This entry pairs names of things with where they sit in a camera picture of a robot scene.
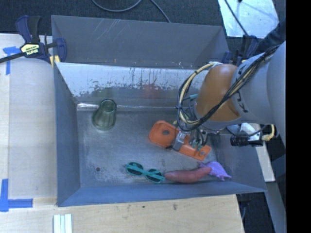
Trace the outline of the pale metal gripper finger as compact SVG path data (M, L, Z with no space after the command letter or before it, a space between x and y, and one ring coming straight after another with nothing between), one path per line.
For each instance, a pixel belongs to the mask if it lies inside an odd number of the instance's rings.
M187 133L184 131L180 131L177 136L174 138L172 143L169 144L166 149L172 149L174 151L180 151L181 147L184 144L184 140L186 138Z

